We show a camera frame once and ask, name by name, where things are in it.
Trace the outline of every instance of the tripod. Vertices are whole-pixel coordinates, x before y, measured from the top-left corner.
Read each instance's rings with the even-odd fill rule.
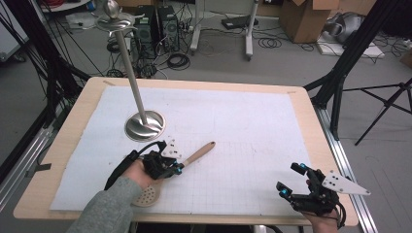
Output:
[[[344,89],[343,91],[352,91],[352,90],[361,90],[365,92],[366,94],[382,101],[384,103],[385,109],[379,114],[378,117],[373,120],[372,124],[369,126],[369,128],[366,129],[366,131],[362,134],[362,136],[358,139],[358,141],[355,143],[355,146],[357,146],[361,140],[366,136],[367,133],[372,129],[372,127],[378,122],[378,120],[384,115],[384,113],[390,108],[390,107],[395,107],[399,110],[402,110],[410,115],[412,115],[412,97],[411,97],[411,84],[412,84],[412,78],[406,82],[406,83],[399,83],[399,84],[389,84],[389,85],[377,85],[377,86],[371,86],[371,87],[361,87],[361,88],[352,88],[352,89]],[[383,99],[371,92],[369,92],[369,89],[377,89],[377,88],[386,88],[386,87],[399,87],[399,90],[395,92],[393,96],[391,96],[388,100]],[[404,109],[400,107],[399,105],[395,104],[396,99],[400,96],[400,94],[403,93],[403,91],[407,91],[408,93],[408,98],[409,98],[409,108],[410,110]]]

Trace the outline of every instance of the wooden handle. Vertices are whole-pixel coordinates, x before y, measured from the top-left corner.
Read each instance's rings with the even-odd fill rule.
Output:
[[[185,167],[188,166],[189,164],[194,162],[196,159],[203,156],[203,154],[209,152],[215,146],[215,144],[216,144],[215,142],[210,142],[210,143],[206,144],[201,149],[199,149],[194,154],[192,154],[188,159],[186,159],[185,162],[183,162],[183,165]]]

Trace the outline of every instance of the round metal base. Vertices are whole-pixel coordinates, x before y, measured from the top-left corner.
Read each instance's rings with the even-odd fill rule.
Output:
[[[148,124],[143,124],[139,113],[131,116],[124,125],[124,131],[131,140],[138,142],[151,141],[164,131],[166,121],[155,111],[145,111]]]

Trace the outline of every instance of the table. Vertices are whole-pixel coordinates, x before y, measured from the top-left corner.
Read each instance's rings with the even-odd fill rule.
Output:
[[[328,147],[326,137],[313,110],[306,90],[297,86],[257,85],[240,83],[203,83],[182,81],[138,80],[139,86],[157,88],[209,89],[230,91],[252,91],[285,93],[292,100],[296,118],[305,141],[313,168],[323,171],[338,171]],[[43,163],[51,163],[51,169],[37,172],[19,200],[14,215],[28,219],[76,219],[81,212],[50,211],[50,205],[59,187],[65,165],[76,148],[88,119],[96,108],[106,86],[128,86],[127,79],[92,78],[67,117]],[[340,195],[347,211],[346,225],[358,224],[358,218],[348,195]],[[136,214],[136,221],[184,222],[184,223],[228,223],[228,224],[286,224],[309,225],[304,217],[286,216],[212,216],[212,215],[166,215]]]

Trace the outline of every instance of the gray sleeve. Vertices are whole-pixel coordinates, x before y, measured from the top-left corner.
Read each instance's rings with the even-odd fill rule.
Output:
[[[107,191],[98,192],[86,205],[67,233],[123,233],[133,218],[131,202],[142,188],[129,178],[119,177]]]

